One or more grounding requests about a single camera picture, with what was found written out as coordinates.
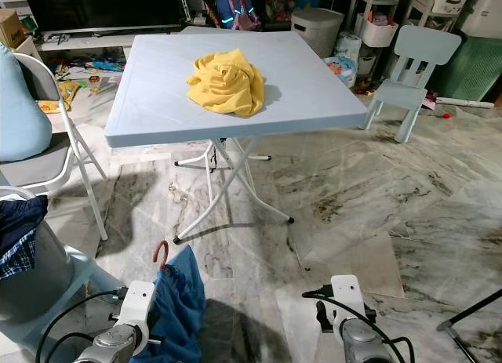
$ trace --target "television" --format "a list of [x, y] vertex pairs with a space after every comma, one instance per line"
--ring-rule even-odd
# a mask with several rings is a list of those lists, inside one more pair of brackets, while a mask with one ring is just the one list
[[42, 33], [173, 27], [178, 0], [27, 0]]

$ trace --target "folding table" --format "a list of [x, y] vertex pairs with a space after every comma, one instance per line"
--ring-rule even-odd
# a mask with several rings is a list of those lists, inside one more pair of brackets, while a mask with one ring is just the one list
[[[292, 223], [294, 219], [256, 196], [247, 165], [260, 137], [270, 133], [313, 131], [357, 126], [366, 108], [322, 62], [304, 40], [291, 31], [234, 34], [138, 35], [134, 39], [107, 126], [111, 147], [210, 140], [204, 159], [209, 187], [209, 207], [173, 241], [180, 244], [214, 209], [237, 178], [252, 199]], [[248, 118], [217, 114], [188, 98], [186, 80], [193, 75], [194, 60], [208, 53], [240, 48], [265, 79], [264, 107]], [[251, 136], [236, 162], [220, 137]], [[213, 197], [208, 155], [215, 147], [232, 171]], [[175, 165], [192, 161], [177, 162]], [[246, 181], [239, 170], [245, 168]]]

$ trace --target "backpack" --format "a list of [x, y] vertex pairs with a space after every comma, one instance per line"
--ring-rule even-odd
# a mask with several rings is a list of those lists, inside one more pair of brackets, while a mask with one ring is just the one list
[[251, 0], [216, 0], [216, 8], [224, 28], [243, 31], [261, 29]]

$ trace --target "black cable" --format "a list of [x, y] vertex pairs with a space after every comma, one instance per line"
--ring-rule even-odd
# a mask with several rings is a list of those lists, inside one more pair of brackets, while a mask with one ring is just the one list
[[409, 361], [411, 363], [415, 363], [415, 351], [413, 350], [413, 345], [412, 345], [411, 341], [409, 340], [409, 338], [398, 337], [398, 338], [391, 339], [391, 342], [392, 343], [406, 342], [406, 344], [408, 345], [408, 350], [409, 350]]
[[49, 363], [50, 362], [50, 358], [53, 357], [53, 354], [56, 352], [56, 349], [60, 346], [60, 344], [62, 344], [64, 341], [66, 341], [68, 338], [71, 338], [71, 337], [80, 337], [80, 338], [83, 338], [83, 339], [87, 339], [90, 342], [94, 341], [93, 337], [88, 336], [88, 335], [86, 335], [84, 333], [78, 333], [78, 332], [68, 333], [67, 335], [62, 336], [61, 338], [59, 338], [57, 340], [57, 342], [54, 344], [53, 348], [49, 352], [49, 355], [47, 355], [47, 358], [45, 359], [45, 363]]
[[67, 314], [68, 312], [70, 312], [71, 310], [74, 310], [76, 307], [80, 306], [81, 304], [85, 303], [86, 301], [88, 300], [91, 300], [91, 299], [94, 299], [94, 298], [97, 298], [98, 296], [103, 296], [103, 295], [118, 295], [118, 292], [121, 291], [122, 289], [119, 289], [119, 290], [110, 290], [110, 291], [102, 291], [102, 292], [98, 292], [96, 294], [93, 294], [91, 296], [87, 296], [84, 300], [81, 300], [79, 302], [77, 302], [76, 304], [74, 304], [73, 306], [71, 307], [68, 307], [66, 310], [64, 310], [63, 312], [61, 312], [60, 314], [58, 314], [56, 316], [56, 318], [54, 318], [54, 320], [51, 321], [51, 323], [49, 324], [49, 326], [47, 327], [47, 329], [45, 330], [42, 338], [40, 339], [40, 342], [38, 343], [38, 347], [37, 347], [37, 354], [35, 355], [35, 363], [40, 363], [40, 357], [42, 355], [42, 348], [44, 346], [44, 343], [45, 343], [45, 340], [47, 339], [47, 336], [49, 335], [49, 332], [50, 330], [53, 328], [53, 326], [65, 315]]
[[365, 316], [361, 315], [358, 311], [356, 310], [353, 310], [352, 308], [350, 308], [349, 306], [346, 306], [345, 304], [343, 303], [340, 303], [340, 302], [337, 302], [336, 300], [334, 299], [330, 299], [326, 296], [321, 296], [321, 295], [317, 295], [317, 294], [313, 294], [312, 292], [304, 292], [302, 294], [302, 297], [304, 298], [311, 298], [311, 299], [320, 299], [320, 300], [324, 300], [328, 303], [332, 303], [344, 310], [346, 310], [347, 312], [350, 312], [351, 314], [353, 314], [355, 317], [357, 317], [359, 320], [363, 321], [365, 324], [367, 324], [371, 329], [373, 329], [375, 332], [377, 332], [380, 337], [382, 337], [382, 340], [385, 342], [385, 343], [388, 343], [388, 345], [391, 347], [392, 351], [394, 351], [394, 354], [396, 355], [396, 357], [398, 358], [399, 360], [399, 363], [406, 363], [405, 362], [405, 359], [402, 357], [401, 353], [399, 352], [398, 348], [392, 343], [391, 339], [384, 333], [382, 332], [382, 330], [380, 328], [378, 328], [375, 324], [373, 324], [370, 320], [368, 320]]

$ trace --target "green basket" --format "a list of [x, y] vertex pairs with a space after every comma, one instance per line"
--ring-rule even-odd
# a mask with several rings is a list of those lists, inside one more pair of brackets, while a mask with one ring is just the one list
[[439, 96], [481, 100], [502, 74], [502, 39], [467, 36], [450, 62], [437, 67]]

